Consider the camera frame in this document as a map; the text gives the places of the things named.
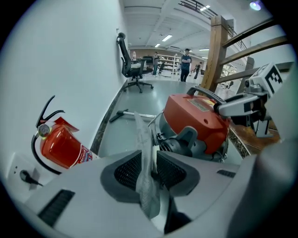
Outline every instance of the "wall baseboard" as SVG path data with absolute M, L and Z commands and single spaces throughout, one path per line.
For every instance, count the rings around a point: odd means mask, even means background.
M 90 150 L 95 154 L 98 154 L 98 152 L 99 152 L 99 147 L 101 145 L 102 137 L 106 130 L 108 120 L 110 119 L 110 117 L 112 115 L 112 112 L 116 106 L 116 103 L 118 102 L 118 99 L 120 98 L 121 93 L 123 92 L 123 88 L 126 86 L 126 83 L 127 83 L 127 80 L 124 82 L 124 84 L 120 88 L 119 92 L 117 93 L 116 97 L 114 98 L 113 102 L 111 103 L 110 107 L 108 108 L 106 114 L 104 115 L 101 124 L 99 125 L 99 128 L 97 130 L 97 133 L 95 135 L 95 138 L 94 138 L 91 148 L 90 148 Z

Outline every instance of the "power outlet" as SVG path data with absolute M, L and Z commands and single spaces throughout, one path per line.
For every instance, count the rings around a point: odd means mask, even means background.
M 26 170 L 35 180 L 38 181 L 39 173 L 37 172 L 33 163 L 24 154 L 15 152 L 12 157 L 11 166 L 7 175 L 7 185 L 11 195 L 19 200 L 25 202 L 36 189 L 36 185 L 25 183 L 20 178 L 20 172 Z

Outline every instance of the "fire extinguisher hose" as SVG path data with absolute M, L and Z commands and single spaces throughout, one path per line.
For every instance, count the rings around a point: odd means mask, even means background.
M 50 172 L 54 173 L 54 174 L 61 174 L 61 172 L 49 167 L 48 165 L 46 165 L 38 156 L 37 152 L 36 152 L 36 149 L 35 149 L 35 143 L 36 143 L 36 140 L 38 138 L 38 133 L 36 133 L 35 135 L 33 135 L 32 137 L 32 140 L 31 140 L 31 150 L 32 150 L 32 153 L 35 157 L 35 159 L 37 160 L 37 162 L 42 166 L 44 167 L 45 169 L 49 170 Z

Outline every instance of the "fire extinguisher label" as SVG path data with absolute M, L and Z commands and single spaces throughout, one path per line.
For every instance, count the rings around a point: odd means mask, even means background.
M 95 154 L 93 154 L 89 149 L 87 149 L 85 146 L 83 146 L 81 144 L 81 150 L 80 150 L 80 154 L 78 156 L 78 158 L 76 159 L 75 163 L 72 165 L 76 165 L 76 164 L 81 164 L 84 162 L 88 162 L 94 159 L 98 159 L 99 157 Z

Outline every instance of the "chair base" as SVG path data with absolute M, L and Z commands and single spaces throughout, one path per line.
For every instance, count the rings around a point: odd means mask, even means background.
M 123 91 L 126 92 L 126 89 L 127 89 L 128 87 L 132 87 L 132 86 L 134 86 L 134 85 L 137 85 L 137 86 L 139 87 L 139 89 L 140 89 L 140 93 L 143 92 L 142 89 L 141 89 L 141 87 L 140 87 L 140 85 L 149 85 L 149 86 L 151 86 L 151 89 L 154 88 L 154 87 L 152 86 L 152 84 L 148 84 L 148 83 L 140 82 L 138 78 L 136 78 L 135 80 L 136 80 L 136 82 L 128 83 L 128 84 L 123 88 Z

